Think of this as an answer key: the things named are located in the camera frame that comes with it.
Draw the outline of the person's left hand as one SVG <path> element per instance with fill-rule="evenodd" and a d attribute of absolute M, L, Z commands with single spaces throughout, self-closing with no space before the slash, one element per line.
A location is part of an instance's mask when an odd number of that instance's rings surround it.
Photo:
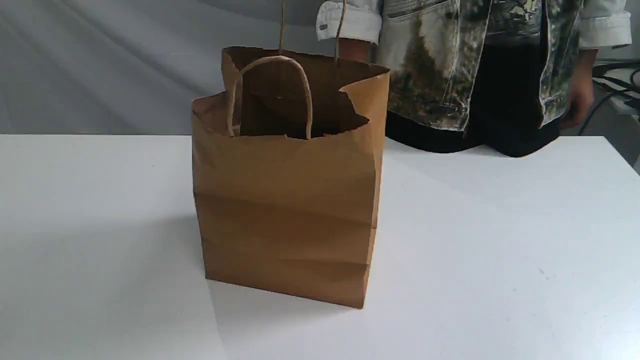
<path fill-rule="evenodd" d="M 575 77 L 567 98 L 567 111 L 560 120 L 561 129 L 571 129 L 586 120 L 594 104 L 594 84 L 591 77 Z"/>

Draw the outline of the person's left forearm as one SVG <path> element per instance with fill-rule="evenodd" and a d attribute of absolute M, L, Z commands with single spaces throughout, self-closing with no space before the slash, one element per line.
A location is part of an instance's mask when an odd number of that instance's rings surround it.
<path fill-rule="evenodd" d="M 577 63 L 574 69 L 573 84 L 576 87 L 583 87 L 591 84 L 593 78 L 593 68 L 599 50 L 597 48 L 585 48 L 579 50 Z"/>

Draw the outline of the person's right forearm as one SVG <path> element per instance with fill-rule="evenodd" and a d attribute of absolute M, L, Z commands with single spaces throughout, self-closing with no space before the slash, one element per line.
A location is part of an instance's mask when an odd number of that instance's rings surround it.
<path fill-rule="evenodd" d="M 352 60 L 361 63 L 370 63 L 370 51 L 372 43 L 361 39 L 338 38 L 337 54 L 340 59 Z"/>

